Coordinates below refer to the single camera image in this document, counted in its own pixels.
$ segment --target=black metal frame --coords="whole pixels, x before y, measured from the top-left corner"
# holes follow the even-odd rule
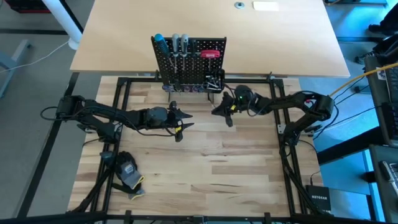
[[[72,94],[73,89],[76,85],[77,78],[79,73],[73,73],[71,79],[69,81],[69,86],[65,91],[64,96],[69,96]],[[262,83],[262,84],[269,84],[271,97],[276,97],[276,90],[275,86],[279,88],[279,93],[281,96],[285,95],[284,92],[284,84],[283,80],[281,79],[266,79],[266,80],[259,80],[259,79],[226,79],[226,83]],[[113,107],[116,107],[119,103],[119,96],[121,93],[121,89],[123,85],[126,85],[123,103],[122,103],[122,110],[126,109],[127,100],[129,97],[129,92],[131,89],[132,82],[160,82],[156,78],[126,78],[120,77],[117,82],[117,87],[115,91]],[[284,112],[284,119],[285,122],[289,122],[289,112],[287,110],[283,110]],[[275,116],[275,127],[277,128],[280,122],[279,111],[274,111]],[[49,159],[49,155],[51,153],[53,144],[56,140],[58,130],[60,128],[61,121],[54,121],[52,127],[49,131],[49,135],[45,141],[44,148],[42,151],[42,155],[40,157],[39,163],[36,167],[34,172],[34,176],[29,184],[29,188],[27,189],[27,193],[24,197],[24,201],[19,209],[19,213],[17,218],[12,218],[8,220],[0,220],[0,224],[3,223],[87,223],[87,222],[97,222],[97,221],[104,221],[106,223],[107,220],[124,220],[124,223],[130,224],[134,220],[163,220],[163,221],[190,221],[194,224],[204,224],[205,222],[262,222],[264,224],[271,224],[272,222],[292,222],[292,223],[380,223],[380,222],[372,222],[366,220],[355,220],[355,219],[348,219],[348,218],[336,218],[331,217],[329,215],[307,215],[306,205],[304,205],[303,200],[300,197],[300,208],[302,213],[296,213],[294,207],[294,199],[293,199],[293,191],[292,186],[290,183],[289,176],[284,173],[285,178],[285,188],[287,193],[287,201],[289,204],[289,212],[290,217],[271,217],[270,213],[264,213],[263,217],[212,217],[212,216],[165,216],[165,215],[131,215],[131,211],[127,210],[124,215],[108,215],[108,207],[109,207],[109,199],[111,196],[111,184],[113,182],[113,174],[108,178],[108,182],[106,184],[106,191],[105,191],[105,198],[102,204],[101,211],[97,211],[98,206],[98,196],[99,192],[97,193],[95,199],[91,203],[90,211],[83,212],[83,213],[65,213],[59,215],[46,215],[46,216],[39,216],[39,217],[27,217],[28,211],[30,209],[30,205],[33,201],[35,192],[37,187],[39,186],[40,179],[44,172],[46,163]],[[114,151],[118,151],[119,149],[119,142],[114,144]],[[104,144],[103,151],[108,151],[110,144]],[[295,175],[301,181],[300,178],[300,169],[297,160],[297,153],[295,147],[290,148],[291,157],[292,157],[292,165],[294,168]],[[104,162],[101,160],[99,167],[98,167],[98,176],[102,175],[105,170]]]
[[[84,29],[79,23],[72,10],[69,8],[65,0],[59,0],[62,6],[65,8],[72,21],[76,24],[77,28],[83,33]],[[38,29],[0,29],[0,34],[43,34],[43,35],[68,35],[64,30],[38,30]]]

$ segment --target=light wood desk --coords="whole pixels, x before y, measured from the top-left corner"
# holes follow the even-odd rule
[[[102,77],[96,98],[99,103],[112,105],[117,79]],[[285,79],[284,83],[286,94],[300,90],[296,79]],[[270,97],[269,85],[248,86]],[[133,83],[130,90],[127,110],[169,104],[161,83]],[[221,97],[222,94],[215,95],[215,105]],[[144,137],[123,128],[119,151],[128,151],[136,159],[139,172],[146,177],[142,184],[146,194],[130,201],[125,193],[113,189],[109,213],[132,210],[135,215],[261,217],[270,212],[273,217],[289,216],[273,113],[254,118],[246,113],[234,114],[234,126],[229,128],[224,118],[211,115],[213,107],[203,93],[173,94],[171,100],[193,115],[185,122],[195,125],[184,131],[184,139],[178,143],[174,138]],[[302,116],[298,109],[289,111],[292,121]],[[86,140],[94,138],[96,134],[89,134]],[[308,137],[302,139],[312,142]],[[83,148],[68,209],[75,208],[94,186],[102,148],[100,142]],[[297,156],[303,184],[309,184],[310,175],[319,171],[317,155],[311,146],[300,142]],[[313,180],[322,184],[319,174]],[[292,186],[299,212],[299,200]]]
[[[349,77],[322,0],[274,0],[278,11],[256,11],[252,0],[96,0],[71,70],[154,72],[150,41],[227,37],[226,73]]]

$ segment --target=blue screwdriver handle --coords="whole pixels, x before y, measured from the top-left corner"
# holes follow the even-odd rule
[[[166,40],[163,38],[162,34],[155,35],[155,42],[158,48],[162,51],[162,53],[169,58],[170,57],[170,50],[169,46],[166,44]]]

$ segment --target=floor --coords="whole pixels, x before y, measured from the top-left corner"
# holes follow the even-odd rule
[[[93,2],[94,0],[67,1],[83,26]],[[389,1],[388,7],[395,2],[396,0]],[[364,37],[371,35],[366,32],[368,24],[378,23],[388,7],[335,5],[326,9],[336,36]],[[62,29],[51,14],[18,14],[5,3],[0,8],[0,28]],[[23,63],[33,62],[47,55],[68,40],[67,36],[62,35],[0,34],[0,51],[12,54],[22,39],[29,39],[33,45]],[[353,57],[368,52],[373,46],[374,43],[370,42],[340,43],[352,77],[363,72],[363,66],[352,62]],[[62,96],[71,75],[69,66],[74,53],[65,46],[40,63],[18,69],[6,96],[0,99],[0,219],[14,217],[16,208],[21,203],[21,195],[32,175],[50,127],[50,122],[40,119],[39,113],[47,106],[56,105]],[[81,73],[74,94],[94,98],[99,82],[98,74]],[[334,78],[300,79],[302,89],[324,94],[331,93],[344,82],[345,79]],[[372,106],[370,95],[355,95],[339,105],[340,115],[337,121]],[[368,111],[349,123],[325,131],[315,141],[315,146],[318,151],[324,150],[376,125],[374,111]],[[62,125],[58,136],[29,215],[63,213],[67,207],[85,135],[71,122]],[[358,153],[322,166],[321,172],[327,187],[368,194],[369,185],[358,177],[365,169],[363,154]],[[352,209],[339,211],[342,217],[368,218],[366,208],[356,209],[356,213],[353,213],[353,197],[345,199],[352,205]]]

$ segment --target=screwdriver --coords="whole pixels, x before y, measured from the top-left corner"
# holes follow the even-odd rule
[[[192,70],[195,68],[195,59],[197,57],[197,41],[191,40],[191,51],[192,51]]]
[[[173,68],[175,69],[172,59],[170,58],[170,51],[169,46],[166,44],[166,40],[164,40],[162,34],[155,35],[155,42],[157,47],[162,51],[162,53],[169,59],[170,63],[172,64]]]
[[[177,73],[177,57],[178,57],[178,38],[180,36],[178,34],[173,34],[172,42],[173,42],[173,56],[174,56],[174,74]]]
[[[188,34],[181,36],[182,70],[185,71],[185,57],[188,54]]]
[[[220,51],[219,50],[202,50],[200,52],[200,57],[209,59],[209,70],[210,70],[211,59],[212,58],[219,58],[220,57]]]

